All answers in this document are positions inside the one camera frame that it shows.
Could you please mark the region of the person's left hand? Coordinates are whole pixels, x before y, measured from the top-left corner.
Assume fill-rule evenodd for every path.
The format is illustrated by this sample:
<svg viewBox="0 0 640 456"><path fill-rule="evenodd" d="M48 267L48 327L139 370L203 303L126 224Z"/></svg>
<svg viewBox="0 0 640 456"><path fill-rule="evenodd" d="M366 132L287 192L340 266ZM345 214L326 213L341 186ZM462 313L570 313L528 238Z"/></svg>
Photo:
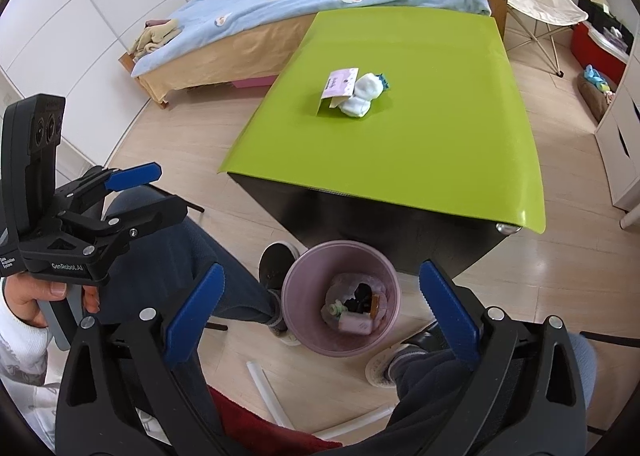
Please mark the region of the person's left hand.
<svg viewBox="0 0 640 456"><path fill-rule="evenodd" d="M48 327L39 302L61 302L69 292L70 287L65 283L37 279L28 273L9 276L3 289L4 300L12 314L36 328Z"/></svg>

